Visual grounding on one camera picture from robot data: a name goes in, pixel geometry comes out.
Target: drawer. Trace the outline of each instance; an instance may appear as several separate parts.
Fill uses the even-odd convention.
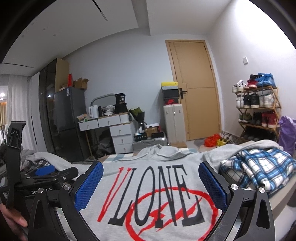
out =
[[[111,136],[114,137],[114,136],[132,134],[131,125],[132,123],[126,124],[126,125],[120,125],[120,126],[111,126],[110,127]]]
[[[102,119],[98,119],[98,122],[99,127],[119,125],[120,117],[119,115],[109,116]]]
[[[116,154],[133,152],[132,144],[114,145],[114,148]]]
[[[90,120],[86,122],[79,123],[79,129],[81,131],[91,130],[99,128],[98,120]]]
[[[128,123],[129,119],[128,119],[128,114],[124,114],[124,115],[120,115],[120,122],[123,123]]]
[[[131,144],[133,143],[132,134],[112,137],[114,145]]]

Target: purple bag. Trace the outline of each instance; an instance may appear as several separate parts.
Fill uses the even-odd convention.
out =
[[[282,116],[279,120],[279,124],[281,125],[279,145],[284,148],[285,152],[293,156],[296,143],[296,129],[293,120],[288,116]]]

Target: green sneaker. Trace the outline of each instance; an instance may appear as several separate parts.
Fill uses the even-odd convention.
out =
[[[243,116],[243,123],[249,123],[252,120],[252,116],[250,113],[245,113]]]
[[[242,113],[239,114],[239,122],[242,122],[242,120],[244,119]]]

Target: blue pad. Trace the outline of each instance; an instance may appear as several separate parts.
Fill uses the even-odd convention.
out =
[[[40,167],[36,170],[35,172],[35,175],[36,176],[44,176],[44,175],[47,175],[47,174],[50,174],[52,172],[55,171],[55,167],[53,165],[49,165],[49,166],[46,166],[46,167]]]
[[[220,187],[219,183],[204,163],[201,163],[199,165],[198,174],[211,199],[213,200],[216,208],[221,209],[223,212],[225,212],[227,209],[226,193]]]
[[[86,208],[92,194],[94,193],[94,190],[96,189],[103,176],[103,173],[103,164],[101,162],[98,162],[76,192],[75,207],[78,212],[81,209]]]

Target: silver suitcase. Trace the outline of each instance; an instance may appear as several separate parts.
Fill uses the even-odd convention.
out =
[[[148,138],[147,140],[133,142],[133,152],[137,152],[142,150],[145,147],[151,147],[157,144],[161,144],[162,146],[167,146],[168,140],[166,137],[159,137],[159,138]]]
[[[186,143],[185,122],[182,104],[171,104],[163,107],[168,143]]]

